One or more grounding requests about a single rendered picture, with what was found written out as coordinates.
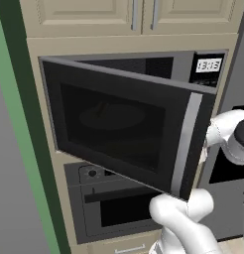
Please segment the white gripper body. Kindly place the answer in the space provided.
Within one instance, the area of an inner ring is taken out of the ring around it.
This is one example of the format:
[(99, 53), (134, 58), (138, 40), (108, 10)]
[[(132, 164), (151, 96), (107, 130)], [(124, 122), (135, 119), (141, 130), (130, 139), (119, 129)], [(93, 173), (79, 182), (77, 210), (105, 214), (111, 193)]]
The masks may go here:
[(207, 147), (202, 147), (200, 158), (199, 158), (199, 164), (202, 164), (207, 159)]

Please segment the beige cupboard door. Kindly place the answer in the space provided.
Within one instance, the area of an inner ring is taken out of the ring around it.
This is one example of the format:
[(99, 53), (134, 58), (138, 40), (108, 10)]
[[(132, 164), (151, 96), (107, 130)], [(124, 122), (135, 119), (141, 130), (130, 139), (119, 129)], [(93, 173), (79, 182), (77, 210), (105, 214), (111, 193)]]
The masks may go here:
[(160, 0), (159, 18), (151, 30), (154, 0), (144, 0), (144, 35), (237, 33), (244, 0)]
[(20, 0), (20, 6), (28, 38), (141, 34), (143, 0), (138, 0), (136, 31), (132, 0)]

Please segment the black microwave door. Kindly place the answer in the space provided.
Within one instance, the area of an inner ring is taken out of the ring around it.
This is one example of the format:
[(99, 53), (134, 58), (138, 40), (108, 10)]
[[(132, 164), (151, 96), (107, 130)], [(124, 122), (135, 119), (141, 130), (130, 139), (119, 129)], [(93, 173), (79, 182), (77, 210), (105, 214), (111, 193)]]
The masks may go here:
[(171, 195), (189, 97), (201, 94), (180, 195), (174, 195), (188, 199), (215, 89), (41, 60), (40, 64), (58, 149)]

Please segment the grey fridge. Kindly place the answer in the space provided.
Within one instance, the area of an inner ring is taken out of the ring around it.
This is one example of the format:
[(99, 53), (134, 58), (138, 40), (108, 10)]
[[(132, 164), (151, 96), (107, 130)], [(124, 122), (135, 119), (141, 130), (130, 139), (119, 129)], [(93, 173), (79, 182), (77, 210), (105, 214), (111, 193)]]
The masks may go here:
[[(218, 113), (231, 109), (244, 110), (244, 14)], [(230, 163), (215, 145), (209, 149), (198, 187), (208, 190), (214, 199), (213, 212), (201, 223), (212, 230), (218, 241), (241, 237), (244, 225), (244, 166)]]

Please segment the beige tall cabinet frame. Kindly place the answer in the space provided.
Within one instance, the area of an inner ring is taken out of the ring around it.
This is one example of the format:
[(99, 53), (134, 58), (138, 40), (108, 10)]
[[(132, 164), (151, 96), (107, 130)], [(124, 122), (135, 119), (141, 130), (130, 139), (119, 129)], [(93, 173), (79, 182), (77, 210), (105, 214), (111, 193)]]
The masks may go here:
[[(218, 108), (225, 86), (238, 32), (229, 34), (144, 35), (142, 32), (143, 14), (144, 0), (140, 35), (27, 37), (71, 254), (89, 254), (88, 245), (96, 241), (160, 230), (159, 225), (151, 219), (148, 212), (149, 202), (157, 194), (149, 193), (91, 203), (84, 201), (84, 196), (93, 192), (152, 188), (58, 149), (53, 119), (46, 97), (40, 57), (225, 50), (227, 52), (226, 61), (215, 88), (216, 97), (211, 116)], [(90, 170), (95, 170), (97, 175), (93, 178), (90, 177), (88, 175)]]

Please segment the beige drawer front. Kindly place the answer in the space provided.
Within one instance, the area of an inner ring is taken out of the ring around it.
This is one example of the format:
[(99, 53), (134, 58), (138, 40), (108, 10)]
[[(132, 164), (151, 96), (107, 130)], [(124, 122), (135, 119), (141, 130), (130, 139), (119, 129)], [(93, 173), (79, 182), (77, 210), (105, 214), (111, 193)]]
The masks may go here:
[(159, 239), (160, 230), (147, 231), (117, 238), (96, 241), (88, 245), (89, 254), (114, 254), (114, 250), (127, 249), (140, 246), (145, 243), (144, 250), (129, 252), (126, 254), (148, 254), (152, 245)]

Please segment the grey built-in microwave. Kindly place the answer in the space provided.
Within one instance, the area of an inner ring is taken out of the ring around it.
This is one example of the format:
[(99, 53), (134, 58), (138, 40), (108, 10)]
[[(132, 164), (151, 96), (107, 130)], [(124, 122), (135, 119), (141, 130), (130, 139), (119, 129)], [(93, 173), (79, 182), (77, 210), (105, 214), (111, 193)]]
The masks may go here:
[(87, 67), (115, 75), (170, 79), (194, 83), (204, 91), (215, 89), (222, 75), (227, 52), (182, 51), (166, 53), (133, 53), (82, 56), (45, 56), (43, 62)]

